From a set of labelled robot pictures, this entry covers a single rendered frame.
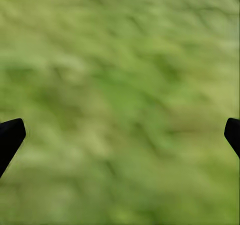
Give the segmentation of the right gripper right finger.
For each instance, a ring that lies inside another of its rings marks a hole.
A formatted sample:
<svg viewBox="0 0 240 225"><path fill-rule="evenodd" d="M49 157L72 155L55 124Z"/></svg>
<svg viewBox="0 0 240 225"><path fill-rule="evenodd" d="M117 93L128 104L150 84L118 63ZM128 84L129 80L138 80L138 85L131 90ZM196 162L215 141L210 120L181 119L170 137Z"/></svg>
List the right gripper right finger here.
<svg viewBox="0 0 240 225"><path fill-rule="evenodd" d="M228 118L224 130L224 136L240 158L240 120Z"/></svg>

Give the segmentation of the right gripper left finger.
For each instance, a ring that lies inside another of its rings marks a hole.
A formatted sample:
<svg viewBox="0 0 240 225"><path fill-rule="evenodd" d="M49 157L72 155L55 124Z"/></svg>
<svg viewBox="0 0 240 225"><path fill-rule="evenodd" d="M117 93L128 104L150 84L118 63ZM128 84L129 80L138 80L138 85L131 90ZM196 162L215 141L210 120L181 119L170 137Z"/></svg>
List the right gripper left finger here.
<svg viewBox="0 0 240 225"><path fill-rule="evenodd" d="M0 178L25 137L25 126L21 118L0 123Z"/></svg>

